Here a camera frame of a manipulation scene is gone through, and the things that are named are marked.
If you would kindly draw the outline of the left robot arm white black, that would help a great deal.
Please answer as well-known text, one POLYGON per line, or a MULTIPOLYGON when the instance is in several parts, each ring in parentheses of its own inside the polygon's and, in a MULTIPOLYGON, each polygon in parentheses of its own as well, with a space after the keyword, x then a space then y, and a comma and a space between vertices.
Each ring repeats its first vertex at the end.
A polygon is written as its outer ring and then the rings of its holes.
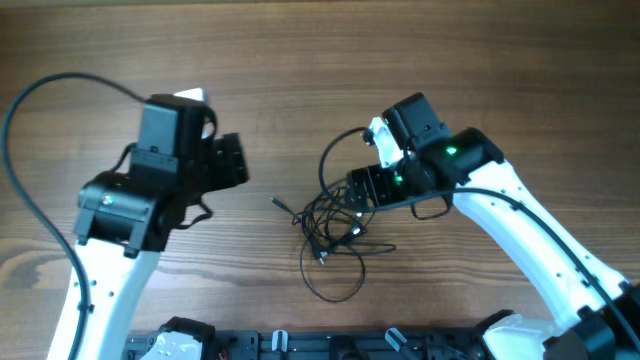
POLYGON ((239 136, 206 134, 217 118, 203 89, 156 94, 144 102, 125 173, 110 169, 79 193, 75 252, 89 282, 80 359, 122 355, 142 292, 173 230, 186 230, 186 210, 212 211, 204 194, 249 179, 239 136))

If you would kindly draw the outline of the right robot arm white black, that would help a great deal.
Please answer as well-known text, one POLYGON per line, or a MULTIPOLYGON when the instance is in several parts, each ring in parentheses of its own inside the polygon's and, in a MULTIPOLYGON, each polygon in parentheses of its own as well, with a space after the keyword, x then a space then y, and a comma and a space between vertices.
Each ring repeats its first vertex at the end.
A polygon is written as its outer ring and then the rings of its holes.
POLYGON ((483 229, 544 300, 552 318, 506 311, 487 320, 490 359, 636 359, 639 288, 583 247, 531 194, 480 130, 452 134, 422 93, 362 130, 376 165, 346 176, 349 207, 381 212, 441 198, 483 229))

